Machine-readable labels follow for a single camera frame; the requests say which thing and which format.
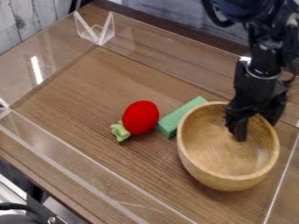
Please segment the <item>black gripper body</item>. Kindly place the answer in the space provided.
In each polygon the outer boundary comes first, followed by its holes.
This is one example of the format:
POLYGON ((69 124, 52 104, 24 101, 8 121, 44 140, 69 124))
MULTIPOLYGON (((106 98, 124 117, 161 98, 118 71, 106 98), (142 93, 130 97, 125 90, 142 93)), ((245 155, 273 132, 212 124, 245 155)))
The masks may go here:
POLYGON ((264 116, 266 106, 273 99, 284 99, 288 85, 276 77, 262 79, 248 70, 249 57, 240 57, 234 69, 234 95, 225 107, 225 116, 249 118, 254 114, 264 116))

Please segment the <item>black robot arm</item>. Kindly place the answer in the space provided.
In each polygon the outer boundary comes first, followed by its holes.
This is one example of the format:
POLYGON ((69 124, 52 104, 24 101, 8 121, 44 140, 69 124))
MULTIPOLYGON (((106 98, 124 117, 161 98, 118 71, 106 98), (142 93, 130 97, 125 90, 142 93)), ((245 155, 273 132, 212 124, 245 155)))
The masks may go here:
POLYGON ((299 55, 299 0, 201 0, 214 25, 242 24, 248 55, 237 59, 234 96, 225 106, 225 126, 237 141, 246 140, 248 119, 261 115, 276 124, 293 79, 281 80, 299 55))

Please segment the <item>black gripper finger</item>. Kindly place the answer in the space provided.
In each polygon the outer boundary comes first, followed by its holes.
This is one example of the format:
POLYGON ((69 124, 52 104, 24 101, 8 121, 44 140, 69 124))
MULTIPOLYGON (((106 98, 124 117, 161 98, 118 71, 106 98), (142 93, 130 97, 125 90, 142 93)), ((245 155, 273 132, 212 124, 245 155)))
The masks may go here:
POLYGON ((232 134, 234 139, 238 142, 244 142, 246 140, 248 135, 248 119, 236 118, 232 115, 225 116, 225 126, 228 128, 228 132, 232 134))
POLYGON ((264 118, 268 123, 274 126, 276 122, 280 119, 280 116, 285 110, 285 100, 284 99, 273 99, 268 106, 265 107, 264 118))

